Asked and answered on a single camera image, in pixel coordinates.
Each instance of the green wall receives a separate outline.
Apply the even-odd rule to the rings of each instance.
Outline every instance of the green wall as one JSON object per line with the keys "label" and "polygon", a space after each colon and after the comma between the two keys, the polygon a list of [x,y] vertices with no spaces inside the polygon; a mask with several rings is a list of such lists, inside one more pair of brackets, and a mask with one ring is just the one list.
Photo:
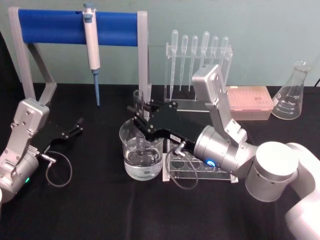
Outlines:
{"label": "green wall", "polygon": [[[189,39],[209,31],[229,37],[233,60],[228,85],[281,86],[296,60],[308,61],[312,71],[305,81],[320,77],[318,0],[93,0],[98,11],[148,11],[151,82],[163,85],[165,44],[173,29]],[[82,0],[0,0],[0,30],[17,66],[8,7],[82,10]],[[40,45],[58,83],[92,83],[84,45]],[[135,47],[100,47],[102,84],[137,84],[138,50]],[[35,82],[43,79],[31,61]]]}

